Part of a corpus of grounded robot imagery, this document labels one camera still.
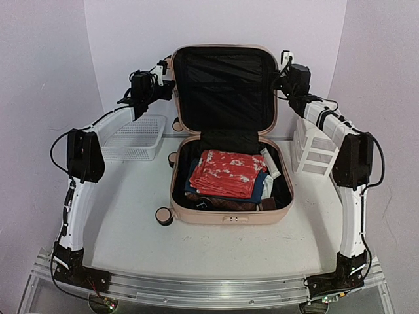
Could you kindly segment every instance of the white crate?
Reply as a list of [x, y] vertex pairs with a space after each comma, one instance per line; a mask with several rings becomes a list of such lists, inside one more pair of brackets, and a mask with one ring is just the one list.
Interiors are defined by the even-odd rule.
[[102, 146], [105, 160], [153, 160], [166, 117], [145, 115], [119, 129]]
[[291, 145], [294, 173], [327, 177], [338, 154], [336, 145], [317, 127], [305, 119], [297, 120]]

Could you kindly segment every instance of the suitcase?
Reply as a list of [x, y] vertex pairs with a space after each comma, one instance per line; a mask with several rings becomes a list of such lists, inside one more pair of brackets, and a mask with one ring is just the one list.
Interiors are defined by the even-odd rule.
[[[264, 136], [276, 125], [277, 99], [270, 88], [278, 66], [258, 46], [186, 46], [169, 61], [178, 118], [173, 128], [190, 136], [172, 153], [172, 216], [191, 224], [274, 224], [292, 206], [293, 186], [279, 147]], [[190, 164], [204, 150], [258, 154], [267, 148], [281, 175], [274, 180], [275, 209], [202, 210], [184, 191]]]

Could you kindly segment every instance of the white table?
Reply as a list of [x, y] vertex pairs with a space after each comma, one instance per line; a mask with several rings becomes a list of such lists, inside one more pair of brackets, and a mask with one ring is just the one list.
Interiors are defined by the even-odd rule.
[[277, 141], [295, 191], [287, 216], [268, 226], [163, 227], [170, 206], [168, 155], [182, 139], [163, 138], [152, 162], [106, 162], [85, 228], [84, 264], [161, 277], [263, 278], [333, 271], [342, 238], [342, 206], [332, 182], [294, 175], [289, 141]]

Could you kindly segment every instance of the suitcase wheel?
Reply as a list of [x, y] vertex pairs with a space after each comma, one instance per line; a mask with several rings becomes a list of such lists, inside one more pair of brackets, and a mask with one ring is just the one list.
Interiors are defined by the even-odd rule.
[[183, 127], [179, 121], [179, 117], [177, 117], [172, 124], [172, 129], [175, 130], [176, 132], [182, 132], [183, 131]]
[[162, 226], [170, 226], [173, 222], [173, 213], [167, 207], [160, 207], [156, 210], [156, 220]]
[[168, 156], [169, 166], [173, 169], [176, 162], [176, 152], [171, 152]]

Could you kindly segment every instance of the robotic arm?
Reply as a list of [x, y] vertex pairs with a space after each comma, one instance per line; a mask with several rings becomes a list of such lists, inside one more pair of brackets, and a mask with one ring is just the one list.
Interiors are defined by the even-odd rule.
[[175, 82], [162, 79], [167, 66], [166, 61], [160, 61], [151, 71], [132, 73], [131, 88], [118, 101], [124, 106], [85, 128], [72, 129], [65, 134], [68, 171], [64, 171], [69, 175], [69, 189], [64, 202], [62, 229], [54, 244], [53, 257], [58, 263], [55, 279], [85, 288], [92, 288], [93, 284], [98, 292], [107, 290], [110, 273], [82, 264], [83, 230], [91, 208], [89, 202], [96, 183], [105, 172], [101, 147], [121, 127], [142, 116], [151, 103], [159, 99], [171, 100]]
[[[363, 286], [371, 266], [371, 252], [365, 242], [365, 198], [373, 164], [375, 138], [360, 132], [337, 110], [337, 103], [308, 93], [310, 70], [293, 64], [293, 54], [282, 52], [281, 71], [272, 77], [272, 89], [281, 90], [290, 107], [324, 132], [339, 148], [333, 178], [343, 205], [343, 230], [337, 266], [333, 273], [306, 279], [311, 299], [345, 293]], [[367, 253], [370, 263], [365, 275]]]

